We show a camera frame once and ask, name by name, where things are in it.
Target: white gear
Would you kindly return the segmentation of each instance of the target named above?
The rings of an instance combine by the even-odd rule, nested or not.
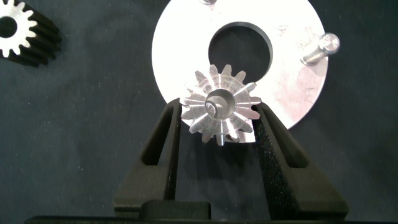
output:
[[[2,56],[8,58],[10,51],[12,50],[16,55],[21,54],[19,46],[22,45],[26,48],[30,47],[30,43],[26,38],[36,37],[36,33],[30,31],[31,27],[37,25],[36,21],[30,21],[28,18],[33,15],[32,10],[26,12],[23,11],[25,3],[20,2],[17,6],[14,5],[14,0],[8,0],[6,4],[0,1],[0,18],[11,17],[17,24],[17,30],[12,37],[3,38],[0,37],[0,50],[2,50]]]

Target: center hole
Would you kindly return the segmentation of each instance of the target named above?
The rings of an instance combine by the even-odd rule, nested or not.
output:
[[[227,119],[235,111],[235,100],[227,90],[212,91],[206,99],[207,113],[216,119]]]
[[[11,17],[0,18],[0,37],[12,37],[17,32],[17,22]]]
[[[243,22],[228,24],[211,40],[209,61],[217,68],[231,65],[233,75],[245,71],[245,84],[256,82],[271,64],[272,47],[269,45],[268,36],[260,28]]]

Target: gear hub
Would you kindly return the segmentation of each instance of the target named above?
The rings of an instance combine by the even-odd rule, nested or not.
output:
[[[46,65],[55,58],[58,28],[23,2],[0,0],[0,57],[23,65]]]
[[[249,94],[256,84],[243,84],[244,71],[235,77],[231,72],[230,65],[226,65],[221,74],[215,65],[211,65],[206,73],[196,71],[196,85],[187,86],[188,95],[180,99],[183,105],[181,118],[190,124],[191,133],[202,133],[203,142],[213,136],[220,146],[227,139],[239,142],[239,131],[251,133],[251,119],[260,117],[251,106],[261,103],[261,99]]]

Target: screw head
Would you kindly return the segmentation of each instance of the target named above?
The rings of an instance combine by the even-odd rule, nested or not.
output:
[[[335,54],[340,49],[340,39],[335,34],[323,34],[319,40],[319,48],[327,55]]]

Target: gear tooth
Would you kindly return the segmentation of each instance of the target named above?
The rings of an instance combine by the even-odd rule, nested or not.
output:
[[[30,27],[35,27],[35,26],[37,26],[37,24],[39,24],[39,23],[36,22],[36,21],[29,21],[29,24],[30,24]]]
[[[200,83],[202,80],[204,80],[206,78],[206,76],[202,72],[199,72],[199,71],[195,72],[195,76],[197,78],[198,83]]]
[[[36,33],[33,31],[29,31],[28,33],[26,33],[27,37],[36,37]]]
[[[19,11],[23,11],[24,10],[24,8],[25,8],[25,3],[24,2],[20,2],[18,5],[17,5],[17,10],[19,10]]]
[[[260,97],[256,97],[256,96],[250,97],[250,101],[251,101],[252,105],[258,105],[258,104],[260,104],[262,102],[261,98]]]
[[[33,15],[33,11],[32,10],[28,10],[28,11],[24,12],[24,15],[26,16],[26,18],[29,18],[30,16]]]
[[[208,143],[208,141],[213,137],[212,134],[210,134],[207,131],[204,131],[201,135],[201,141],[204,143]]]
[[[252,126],[250,126],[250,124],[248,124],[247,122],[245,122],[241,128],[242,131],[244,131],[245,133],[252,133],[253,132],[253,128]]]
[[[189,128],[189,132],[193,133],[197,133],[199,130],[201,130],[200,125],[193,122],[193,125],[191,126],[191,128]]]
[[[210,65],[209,71],[210,71],[210,75],[218,75],[218,70],[217,70],[216,65]]]
[[[29,48],[30,47],[30,43],[27,40],[25,40],[24,43],[22,44],[22,46],[24,46],[26,48]]]
[[[246,86],[244,86],[249,92],[253,91],[256,88],[256,83],[249,83]]]
[[[3,56],[4,58],[8,58],[8,56],[10,56],[10,50],[9,50],[9,49],[3,50],[3,51],[2,51],[2,56]]]
[[[8,0],[7,5],[8,6],[14,6],[14,0]]]
[[[260,118],[260,114],[250,108],[237,106],[235,108],[235,112],[243,115],[247,119],[259,119]]]
[[[216,137],[217,137],[217,144],[219,146],[224,146],[224,143],[225,143],[224,134],[217,134]]]
[[[14,48],[12,51],[13,51],[16,55],[20,55],[20,54],[21,54],[21,50],[19,49],[19,47]]]
[[[231,65],[225,65],[222,75],[232,75],[232,67]]]
[[[237,78],[239,81],[243,82],[244,78],[246,77],[246,72],[245,71],[240,71],[238,74],[236,74],[235,78]]]
[[[180,99],[180,103],[182,104],[182,105],[187,105],[187,106],[189,106],[189,107],[192,107],[192,106],[205,106],[205,102],[201,99],[201,98],[199,98],[199,97],[188,97],[188,98],[181,98]]]
[[[229,139],[233,142],[239,142],[239,133],[238,130],[228,133]]]

